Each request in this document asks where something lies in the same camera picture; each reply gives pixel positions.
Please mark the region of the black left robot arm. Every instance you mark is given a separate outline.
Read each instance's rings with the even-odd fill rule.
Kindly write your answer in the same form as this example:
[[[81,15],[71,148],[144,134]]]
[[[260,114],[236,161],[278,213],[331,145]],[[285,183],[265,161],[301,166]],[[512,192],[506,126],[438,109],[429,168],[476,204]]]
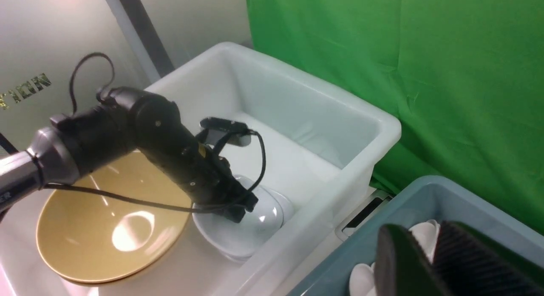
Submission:
[[[220,151],[230,137],[255,135],[247,128],[226,133],[214,148],[184,126],[175,102],[143,90],[115,88],[99,96],[99,105],[72,116],[53,116],[51,127],[35,134],[25,151],[1,160],[1,213],[29,194],[42,189],[92,193],[127,203],[193,214],[217,214],[234,223],[253,211],[257,181],[245,188],[230,170]],[[181,188],[195,208],[149,202],[74,184],[137,149]]]

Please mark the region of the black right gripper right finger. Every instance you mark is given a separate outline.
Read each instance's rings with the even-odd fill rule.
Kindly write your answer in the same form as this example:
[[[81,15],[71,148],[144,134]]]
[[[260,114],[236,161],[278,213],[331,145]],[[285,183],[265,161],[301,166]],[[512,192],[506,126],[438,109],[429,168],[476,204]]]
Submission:
[[[458,221],[441,224],[433,270],[455,296],[542,296],[543,268]]]

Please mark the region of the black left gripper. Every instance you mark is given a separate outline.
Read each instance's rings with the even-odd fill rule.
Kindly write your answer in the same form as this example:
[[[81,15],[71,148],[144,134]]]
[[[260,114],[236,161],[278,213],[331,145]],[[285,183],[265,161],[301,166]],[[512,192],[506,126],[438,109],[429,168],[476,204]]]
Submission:
[[[243,186],[220,155],[233,133],[210,146],[179,119],[148,120],[144,127],[144,155],[195,203],[192,213],[212,213],[239,223],[253,211],[256,185]]]

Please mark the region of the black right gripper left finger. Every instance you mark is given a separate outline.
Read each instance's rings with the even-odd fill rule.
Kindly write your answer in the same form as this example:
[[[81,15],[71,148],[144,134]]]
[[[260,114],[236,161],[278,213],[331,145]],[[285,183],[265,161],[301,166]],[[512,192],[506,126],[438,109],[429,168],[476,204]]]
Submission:
[[[414,236],[393,224],[378,232],[375,288],[378,296],[451,295]]]

